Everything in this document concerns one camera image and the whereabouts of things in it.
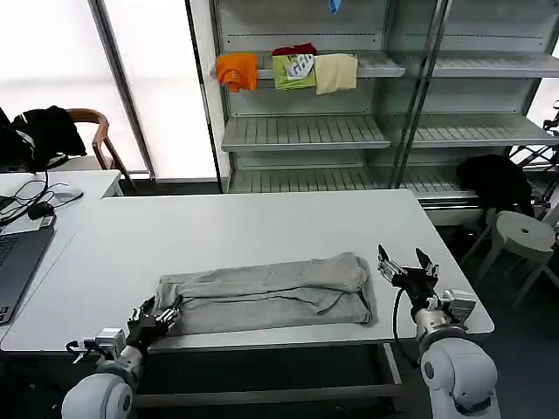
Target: cable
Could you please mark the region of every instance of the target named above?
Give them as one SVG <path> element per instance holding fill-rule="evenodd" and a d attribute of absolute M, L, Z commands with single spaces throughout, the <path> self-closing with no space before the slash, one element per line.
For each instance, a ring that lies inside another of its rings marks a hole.
<path fill-rule="evenodd" d="M 6 225 L 8 225 L 10 223 L 13 223 L 14 221 L 18 220 L 19 218 L 21 218 L 22 216 L 27 214 L 28 207 L 30 207 L 34 203 L 38 203 L 41 200 L 41 198 L 46 194 L 46 191 L 49 189 L 49 175 L 48 175 L 47 170 L 45 170 L 45 180 L 44 180 L 44 182 L 45 182 L 45 186 L 43 187 L 43 190 L 41 192 L 36 194 L 29 202 L 21 205 L 20 207 L 18 207 L 16 209 L 16 210 L 21 210 L 21 209 L 24 209 L 24 210 L 22 210 L 21 212 L 18 212 L 15 215 L 3 216 L 2 218 L 0 218 L 0 227 L 5 227 Z"/>
<path fill-rule="evenodd" d="M 400 299 L 402 298 L 403 293 L 404 289 L 400 288 L 398 290 L 398 294 L 396 295 L 396 301 L 394 302 L 394 311 L 392 312 L 392 334 L 394 334 L 394 341 L 396 342 L 398 351 L 400 351 L 400 354 L 402 354 L 405 360 L 410 363 L 411 367 L 415 369 L 419 367 L 418 362 L 405 352 L 402 342 L 400 342 L 400 339 L 398 338 L 398 307 L 400 306 Z"/>
<path fill-rule="evenodd" d="M 17 194 L 18 194 L 19 192 L 21 192 L 27 185 L 29 185 L 29 184 L 31 184 L 31 183 L 34 183 L 34 182 L 42 182 L 42 183 L 44 183 L 45 181 L 33 179 L 33 180 L 31 180 L 31 181 L 28 181 L 28 182 L 24 183 L 24 184 L 21 186 L 21 188 L 19 188 L 19 189 L 16 191 L 15 194 L 13 194 L 12 196 L 7 196 L 7 198 L 13 200 L 13 202 L 19 203 L 19 207 L 17 207 L 17 208 L 12 208 L 12 209 L 8 209 L 8 210 L 6 210 L 6 211 L 0 211 L 0 215 L 3 216 L 3 215 L 5 215 L 5 214 L 9 214 L 9 213 L 11 213 L 11 212 L 14 212 L 15 210 L 20 210 L 21 208 L 23 208 L 24 206 L 26 206 L 26 204 L 27 204 L 29 201 L 31 201 L 31 200 L 33 200 L 33 199 L 36 199 L 39 195 L 41 195 L 41 194 L 43 193 L 43 191 L 39 192 L 38 194 L 36 194 L 36 195 L 34 195 L 34 196 L 30 196 L 29 198 L 23 198 L 23 197 L 21 197 L 21 196 L 17 196 Z"/>
<path fill-rule="evenodd" d="M 79 355 L 79 352 L 74 351 L 72 349 L 72 347 L 78 347 L 78 341 L 77 340 L 72 340 L 72 341 L 66 343 L 66 351 L 68 351 L 72 355 Z"/>

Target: beige cloth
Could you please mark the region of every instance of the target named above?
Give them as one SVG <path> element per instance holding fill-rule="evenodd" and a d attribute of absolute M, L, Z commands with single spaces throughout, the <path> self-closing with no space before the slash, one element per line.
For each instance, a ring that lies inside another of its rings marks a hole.
<path fill-rule="evenodd" d="M 316 94 L 357 88 L 357 58 L 348 54 L 314 57 Z"/>

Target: metal shelf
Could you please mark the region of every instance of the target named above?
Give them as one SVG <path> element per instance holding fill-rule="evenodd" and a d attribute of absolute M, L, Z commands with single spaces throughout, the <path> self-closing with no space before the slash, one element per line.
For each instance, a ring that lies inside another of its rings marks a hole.
<path fill-rule="evenodd" d="M 230 194 L 376 189 L 365 168 L 246 170 L 231 174 Z"/>
<path fill-rule="evenodd" d="M 370 116 L 230 118 L 221 149 L 227 152 L 386 148 Z"/>
<path fill-rule="evenodd" d="M 258 55 L 259 79 L 273 79 L 272 54 L 256 52 Z M 397 65 L 382 52 L 355 52 L 359 60 L 357 78 L 367 77 L 402 77 L 405 68 Z"/>
<path fill-rule="evenodd" d="M 409 74 L 417 74 L 419 57 L 402 57 L 398 61 Z M 559 77 L 559 59 L 543 53 L 441 52 L 432 77 L 556 78 Z"/>
<path fill-rule="evenodd" d="M 389 116 L 383 120 L 383 131 L 393 141 L 399 141 L 403 124 L 403 115 Z M 421 116 L 412 146 L 504 147 L 556 143 L 557 138 L 515 113 L 432 113 Z"/>
<path fill-rule="evenodd" d="M 391 168 L 301 168 L 240 170 L 232 173 L 230 194 L 386 189 Z M 475 192 L 459 186 L 456 166 L 408 167 L 401 188 L 418 199 L 470 199 Z"/>
<path fill-rule="evenodd" d="M 371 176 L 378 184 L 386 185 L 391 168 L 372 168 Z M 456 175 L 456 166 L 408 166 L 400 188 L 409 189 L 417 199 L 471 199 L 477 197 L 472 190 L 462 189 Z"/>

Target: white stool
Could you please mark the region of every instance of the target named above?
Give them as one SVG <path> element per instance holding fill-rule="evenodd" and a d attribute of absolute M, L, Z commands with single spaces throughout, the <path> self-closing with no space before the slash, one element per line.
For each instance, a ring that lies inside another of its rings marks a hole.
<path fill-rule="evenodd" d="M 517 307 L 522 302 L 530 287 L 543 271 L 559 286 L 556 276 L 547 268 L 548 261 L 553 256 L 552 246 L 556 242 L 555 231 L 547 223 L 516 212 L 502 211 L 497 214 L 472 246 L 472 249 L 464 256 L 461 264 L 479 247 L 489 231 L 492 233 L 491 250 L 487 253 L 475 275 L 474 285 L 478 285 L 481 282 L 491 265 L 494 264 L 500 253 L 505 250 L 527 259 L 528 263 L 534 266 L 526 282 L 518 291 L 518 294 L 516 294 L 513 307 Z"/>

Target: metal bar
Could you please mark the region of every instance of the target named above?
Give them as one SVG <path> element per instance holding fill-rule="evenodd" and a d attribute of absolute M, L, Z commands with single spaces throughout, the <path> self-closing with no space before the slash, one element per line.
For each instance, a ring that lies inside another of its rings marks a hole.
<path fill-rule="evenodd" d="M 398 371 L 398 365 L 396 364 L 396 360 L 394 359 L 394 353 L 392 352 L 390 343 L 383 343 L 383 350 L 384 355 L 386 356 L 386 361 L 388 362 L 388 366 L 390 368 L 390 373 L 392 374 L 392 381 L 394 382 L 394 384 L 402 384 L 402 377 L 400 376 L 400 372 Z"/>
<path fill-rule="evenodd" d="M 97 33 L 99 34 L 100 41 L 103 45 L 108 65 L 111 69 L 111 73 L 113 74 L 114 83 L 116 84 L 116 88 L 121 96 L 122 105 L 124 106 L 124 110 L 128 117 L 128 122 L 130 123 L 136 143 L 140 149 L 141 158 L 148 169 L 149 178 L 154 179 L 154 166 L 149 156 L 148 145 L 141 129 L 140 119 L 138 118 L 138 113 L 136 112 L 134 99 L 128 86 L 128 80 L 124 71 L 124 65 L 122 64 L 121 55 L 119 54 L 118 46 L 114 39 L 113 28 L 111 27 L 111 22 L 107 14 L 107 7 L 105 6 L 104 0 L 87 0 L 87 2 L 89 3 L 89 8 L 91 9 L 93 21 L 95 22 Z"/>
<path fill-rule="evenodd" d="M 221 32 L 222 26 L 221 26 L 221 15 L 219 11 L 219 1 L 209 0 L 209 4 L 210 4 L 210 16 L 211 16 L 211 28 L 213 31 L 213 43 L 214 43 L 214 49 L 217 58 L 224 50 L 223 35 Z M 227 92 L 224 86 L 221 86 L 219 91 L 221 94 L 221 105 L 224 110 L 224 123 L 227 124 L 227 121 L 231 117 L 231 105 L 229 103 L 229 93 Z"/>
<path fill-rule="evenodd" d="M 416 130 L 418 128 L 419 118 L 421 117 L 421 113 L 423 111 L 423 105 L 425 103 L 425 99 L 427 97 L 427 92 L 429 90 L 429 84 L 431 83 L 431 76 L 433 74 L 433 70 L 434 70 L 435 64 L 437 62 L 437 56 L 438 56 L 438 51 L 440 49 L 440 44 L 442 42 L 443 35 L 445 33 L 446 20 L 448 19 L 448 15 L 449 15 L 450 10 L 452 8 L 452 0 L 438 0 L 437 1 L 437 9 L 438 9 L 439 5 L 440 5 L 440 10 L 438 10 L 438 13 L 441 15 L 441 17 L 440 17 L 440 22 L 438 24 L 437 36 L 435 38 L 434 45 L 432 46 L 431 53 L 427 56 L 427 59 L 426 59 L 426 61 L 427 61 L 426 74 L 424 75 L 424 77 L 422 77 L 420 79 L 420 81 L 424 82 L 423 83 L 423 88 L 421 88 L 421 86 L 419 86 L 419 90 L 420 90 L 421 93 L 419 94 L 419 99 L 418 99 L 416 111 L 413 114 L 413 121 L 411 122 L 411 128 L 410 128 L 410 131 L 409 131 L 407 142 L 405 144 L 404 156 L 402 158 L 401 165 L 399 166 L 399 168 L 397 168 L 396 180 L 394 181 L 394 187 L 395 188 L 399 187 L 400 182 L 402 181 L 402 178 L 404 176 L 405 166 L 406 166 L 406 163 L 408 162 L 408 157 L 410 155 L 411 146 L 413 144 L 413 139 L 414 139 Z"/>
<path fill-rule="evenodd" d="M 227 393 L 137 395 L 134 400 L 134 407 L 142 409 L 369 399 L 371 397 L 401 395 L 403 391 L 404 389 L 401 384 L 378 384 L 372 386 L 295 388 L 288 390 L 239 391 Z"/>
<path fill-rule="evenodd" d="M 220 194 L 224 193 L 224 185 L 221 183 L 221 172 L 219 170 L 219 161 L 217 160 L 216 142 L 211 127 L 210 109 L 208 108 L 208 96 L 206 95 L 206 86 L 204 84 L 204 75 L 202 73 L 202 66 L 200 64 L 200 54 L 198 52 L 198 43 L 196 39 L 196 29 L 194 28 L 194 18 L 192 17 L 192 8 L 190 7 L 190 0 L 184 1 L 186 8 L 186 16 L 189 20 L 190 39 L 192 40 L 192 49 L 194 50 L 194 60 L 196 61 L 196 69 L 198 73 L 198 81 L 200 83 L 200 92 L 204 103 L 204 111 L 206 113 L 206 125 L 208 127 L 208 134 L 210 135 L 211 154 L 213 156 L 214 169 L 216 170 L 217 188 Z"/>
<path fill-rule="evenodd" d="M 408 133 L 408 128 L 411 123 L 411 116 L 413 115 L 414 109 L 416 108 L 416 104 L 418 103 L 418 95 L 424 82 L 425 66 L 427 64 L 428 58 L 432 51 L 431 44 L 436 30 L 435 22 L 437 20 L 437 15 L 441 11 L 442 2 L 444 1 L 445 0 L 437 0 L 435 10 L 433 11 L 433 14 L 431 16 L 431 21 L 429 23 L 429 28 L 427 30 L 427 39 L 425 40 L 425 44 L 424 44 L 424 57 L 419 64 L 418 78 L 416 80 L 416 85 L 414 87 L 413 94 L 411 95 L 408 111 L 404 116 L 404 124 L 402 125 L 402 137 L 400 138 L 400 142 L 398 143 L 396 153 L 394 154 L 394 163 L 392 164 L 392 170 L 388 182 L 389 189 L 397 188 L 399 186 L 399 184 L 396 185 L 393 182 L 393 180 L 395 180 L 395 178 L 398 175 L 400 158 L 402 156 L 402 152 L 404 151 L 404 143 L 406 142 L 406 135 Z"/>

